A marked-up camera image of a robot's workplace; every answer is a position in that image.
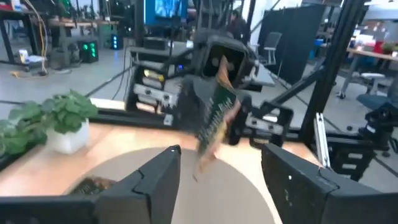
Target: concrete floor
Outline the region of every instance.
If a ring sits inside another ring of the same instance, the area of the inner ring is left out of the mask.
[[[51,70],[47,78],[17,79],[9,74],[11,70],[18,69],[0,64],[0,101],[33,100],[41,102],[53,94],[63,93],[71,88],[82,94],[87,94],[123,70],[123,51],[102,50],[99,52],[99,62],[82,64],[79,68],[73,68],[71,73],[63,75],[56,74]],[[305,74],[308,74],[311,69],[312,67],[308,66]],[[91,97],[111,99],[116,93],[120,81],[121,77],[115,79]],[[346,99],[340,100],[335,97],[335,92],[341,88],[344,80],[338,77],[336,82],[324,111],[324,116],[328,120],[326,128],[334,131],[346,131],[347,125],[352,125],[355,130],[355,127],[358,128],[365,124],[364,115],[367,113],[367,109],[355,100],[359,94],[366,91],[365,87],[359,84],[350,85],[346,92]],[[127,74],[124,76],[121,89],[115,100],[123,100],[126,83]],[[313,87],[314,85],[308,87],[284,104],[294,109],[292,126],[300,127]],[[285,90],[276,81],[275,87],[265,86],[261,93],[251,92],[251,94],[254,104],[259,105],[264,100],[272,100]],[[0,103],[0,119],[6,118],[11,108],[11,105]],[[398,155],[391,152],[390,158],[377,156],[377,161],[372,161],[360,182],[381,192],[396,192],[398,189],[396,172],[398,172]]]

